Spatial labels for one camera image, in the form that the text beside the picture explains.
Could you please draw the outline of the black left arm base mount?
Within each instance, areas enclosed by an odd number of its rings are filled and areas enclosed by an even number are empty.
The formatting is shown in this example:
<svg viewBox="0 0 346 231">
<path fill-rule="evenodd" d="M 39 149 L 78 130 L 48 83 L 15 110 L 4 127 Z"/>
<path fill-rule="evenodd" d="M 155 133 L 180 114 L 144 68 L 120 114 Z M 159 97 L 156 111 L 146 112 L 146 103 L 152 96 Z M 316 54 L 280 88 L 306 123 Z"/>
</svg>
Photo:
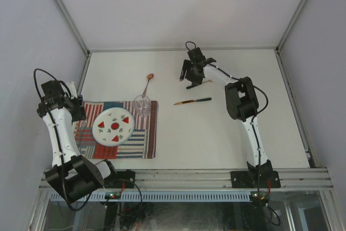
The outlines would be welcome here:
<svg viewBox="0 0 346 231">
<path fill-rule="evenodd" d="M 135 182 L 135 177 L 136 173 L 132 170 L 116 171 L 104 180 L 104 187 L 106 189 L 121 189 L 124 183 L 125 188 L 133 189 L 135 186 L 132 183 Z"/>
</svg>

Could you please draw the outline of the gold fork green handle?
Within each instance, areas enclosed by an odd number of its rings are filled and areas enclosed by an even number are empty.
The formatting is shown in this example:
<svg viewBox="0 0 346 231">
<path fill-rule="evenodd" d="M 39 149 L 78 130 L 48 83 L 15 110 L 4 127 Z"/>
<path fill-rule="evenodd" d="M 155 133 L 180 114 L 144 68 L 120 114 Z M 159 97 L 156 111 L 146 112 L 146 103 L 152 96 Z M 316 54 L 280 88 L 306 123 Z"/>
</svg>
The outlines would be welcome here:
<svg viewBox="0 0 346 231">
<path fill-rule="evenodd" d="M 192 89 L 192 88 L 195 88 L 195 87 L 198 87 L 202 84 L 205 84 L 205 83 L 208 83 L 208 82 L 213 82 L 213 80 L 206 80 L 206 81 L 203 81 L 202 83 L 192 83 L 191 85 L 187 86 L 186 89 L 189 90 L 189 89 Z"/>
</svg>

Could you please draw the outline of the striped patchwork placemat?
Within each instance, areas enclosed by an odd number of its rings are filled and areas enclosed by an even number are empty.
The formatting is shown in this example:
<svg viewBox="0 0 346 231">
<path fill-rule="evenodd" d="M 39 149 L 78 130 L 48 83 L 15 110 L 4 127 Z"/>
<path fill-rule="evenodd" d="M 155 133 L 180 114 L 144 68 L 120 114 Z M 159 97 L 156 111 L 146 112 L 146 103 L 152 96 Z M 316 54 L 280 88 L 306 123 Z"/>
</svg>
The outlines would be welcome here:
<svg viewBox="0 0 346 231">
<path fill-rule="evenodd" d="M 81 121 L 73 123 L 74 136 L 80 153 L 87 159 L 153 159 L 156 152 L 156 124 L 158 102 L 151 102 L 151 112 L 141 117 L 134 108 L 133 101 L 83 102 L 88 124 L 83 130 L 80 143 L 77 135 Z M 124 108 L 135 119 L 135 130 L 123 144 L 106 147 L 96 142 L 92 135 L 95 118 L 109 108 Z"/>
</svg>

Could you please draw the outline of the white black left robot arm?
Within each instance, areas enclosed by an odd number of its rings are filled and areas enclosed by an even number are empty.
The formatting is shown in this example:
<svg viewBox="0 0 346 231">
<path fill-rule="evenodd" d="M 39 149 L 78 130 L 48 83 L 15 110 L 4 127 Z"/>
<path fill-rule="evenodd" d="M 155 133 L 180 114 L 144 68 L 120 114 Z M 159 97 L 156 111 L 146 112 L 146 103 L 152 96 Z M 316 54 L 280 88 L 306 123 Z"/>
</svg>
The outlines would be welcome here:
<svg viewBox="0 0 346 231">
<path fill-rule="evenodd" d="M 73 123 L 86 119 L 83 97 L 76 93 L 73 82 L 52 80 L 41 85 L 44 96 L 37 113 L 45 122 L 52 145 L 52 168 L 45 179 L 67 204 L 91 195 L 106 186 L 114 187 L 118 174 L 107 159 L 93 164 L 80 152 Z"/>
</svg>

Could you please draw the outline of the gold knife green handle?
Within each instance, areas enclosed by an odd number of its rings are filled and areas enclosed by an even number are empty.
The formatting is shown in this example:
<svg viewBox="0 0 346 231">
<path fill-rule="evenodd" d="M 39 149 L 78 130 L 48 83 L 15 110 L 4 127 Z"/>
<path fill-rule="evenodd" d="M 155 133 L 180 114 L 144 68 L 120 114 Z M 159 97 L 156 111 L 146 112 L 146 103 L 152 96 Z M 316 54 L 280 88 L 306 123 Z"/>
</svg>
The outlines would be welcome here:
<svg viewBox="0 0 346 231">
<path fill-rule="evenodd" d="M 212 100 L 211 97 L 207 97 L 207 98 L 200 98 L 200 99 L 196 99 L 196 100 L 180 101 L 180 102 L 174 103 L 174 105 L 182 105 L 182 104 L 189 104 L 189 103 L 196 103 L 196 102 L 206 102 L 206 101 L 211 101 L 211 100 Z"/>
</svg>

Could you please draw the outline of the white watermelon pattern plate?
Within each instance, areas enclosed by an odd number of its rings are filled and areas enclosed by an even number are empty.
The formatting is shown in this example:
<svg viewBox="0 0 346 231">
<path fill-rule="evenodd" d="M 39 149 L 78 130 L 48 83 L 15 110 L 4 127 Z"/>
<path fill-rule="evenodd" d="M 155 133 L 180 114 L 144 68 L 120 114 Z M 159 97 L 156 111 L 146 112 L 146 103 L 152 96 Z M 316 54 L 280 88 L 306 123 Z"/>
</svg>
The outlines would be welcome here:
<svg viewBox="0 0 346 231">
<path fill-rule="evenodd" d="M 124 108 L 109 108 L 101 112 L 92 125 L 92 135 L 97 143 L 115 147 L 127 141 L 135 130 L 133 115 Z"/>
</svg>

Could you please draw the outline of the pink handled spoon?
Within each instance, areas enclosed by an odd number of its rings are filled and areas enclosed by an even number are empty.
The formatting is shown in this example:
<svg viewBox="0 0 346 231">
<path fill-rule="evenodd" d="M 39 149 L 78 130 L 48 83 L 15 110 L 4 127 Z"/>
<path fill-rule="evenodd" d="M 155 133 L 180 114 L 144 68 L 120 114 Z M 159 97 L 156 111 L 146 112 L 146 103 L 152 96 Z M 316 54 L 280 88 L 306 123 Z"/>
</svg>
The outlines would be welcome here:
<svg viewBox="0 0 346 231">
<path fill-rule="evenodd" d="M 145 98 L 145 97 L 146 97 L 149 82 L 150 82 L 150 80 L 153 79 L 153 78 L 154 78 L 154 74 L 153 74 L 153 73 L 150 73 L 150 74 L 147 75 L 147 84 L 146 84 L 146 86 L 145 86 L 145 88 L 144 88 L 144 90 L 143 90 L 143 93 L 141 94 L 141 97 L 142 97 L 142 98 Z"/>
</svg>

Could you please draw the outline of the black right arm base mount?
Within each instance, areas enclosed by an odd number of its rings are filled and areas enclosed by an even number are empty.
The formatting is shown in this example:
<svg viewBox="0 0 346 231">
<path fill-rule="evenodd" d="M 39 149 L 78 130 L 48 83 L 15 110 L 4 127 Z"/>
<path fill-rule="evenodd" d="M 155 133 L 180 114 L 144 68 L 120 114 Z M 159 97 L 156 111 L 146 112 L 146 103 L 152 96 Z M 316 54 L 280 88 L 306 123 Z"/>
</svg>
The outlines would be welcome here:
<svg viewBox="0 0 346 231">
<path fill-rule="evenodd" d="M 231 185 L 236 189 L 246 188 L 281 188 L 280 177 L 277 171 L 270 171 L 260 177 L 256 173 L 251 177 L 250 171 L 231 171 Z"/>
</svg>

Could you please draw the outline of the clear drinking glass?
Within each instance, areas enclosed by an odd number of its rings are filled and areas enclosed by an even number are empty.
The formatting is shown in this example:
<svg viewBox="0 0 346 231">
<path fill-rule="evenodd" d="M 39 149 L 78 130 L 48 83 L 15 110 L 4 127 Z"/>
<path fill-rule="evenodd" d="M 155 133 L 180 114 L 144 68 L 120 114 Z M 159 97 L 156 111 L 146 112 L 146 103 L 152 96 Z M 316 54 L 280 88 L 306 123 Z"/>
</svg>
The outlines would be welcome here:
<svg viewBox="0 0 346 231">
<path fill-rule="evenodd" d="M 146 95 L 138 95 L 133 100 L 134 108 L 141 117 L 147 117 L 151 112 L 151 100 Z"/>
</svg>

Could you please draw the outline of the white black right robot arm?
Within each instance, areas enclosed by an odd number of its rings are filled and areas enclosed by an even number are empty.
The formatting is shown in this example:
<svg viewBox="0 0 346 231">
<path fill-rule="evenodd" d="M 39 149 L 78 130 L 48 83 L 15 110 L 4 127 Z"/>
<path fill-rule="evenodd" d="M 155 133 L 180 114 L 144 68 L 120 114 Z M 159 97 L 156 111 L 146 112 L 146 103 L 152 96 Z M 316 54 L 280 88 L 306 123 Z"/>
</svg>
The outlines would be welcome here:
<svg viewBox="0 0 346 231">
<path fill-rule="evenodd" d="M 258 129 L 258 115 L 263 109 L 259 109 L 256 91 L 265 97 L 264 108 L 269 104 L 268 96 L 253 85 L 250 77 L 237 78 L 225 72 L 216 64 L 215 59 L 206 58 L 199 47 L 188 49 L 187 54 L 189 58 L 183 62 L 179 80 L 191 83 L 187 89 L 202 85 L 205 79 L 224 87 L 227 112 L 233 120 L 241 121 L 245 132 L 249 183 L 254 187 L 263 186 L 272 172 L 272 164 L 266 155 Z"/>
</svg>

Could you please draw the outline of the aluminium front rail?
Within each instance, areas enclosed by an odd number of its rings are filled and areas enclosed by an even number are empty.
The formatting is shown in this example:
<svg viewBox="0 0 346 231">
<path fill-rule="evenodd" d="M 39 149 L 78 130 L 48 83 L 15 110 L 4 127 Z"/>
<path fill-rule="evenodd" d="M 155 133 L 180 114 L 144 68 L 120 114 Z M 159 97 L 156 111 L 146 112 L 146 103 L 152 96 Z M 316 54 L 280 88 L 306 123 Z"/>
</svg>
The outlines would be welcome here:
<svg viewBox="0 0 346 231">
<path fill-rule="evenodd" d="M 130 180 L 143 190 L 236 190 L 235 169 L 136 169 Z M 325 168 L 278 169 L 263 188 L 272 190 L 332 190 Z"/>
</svg>

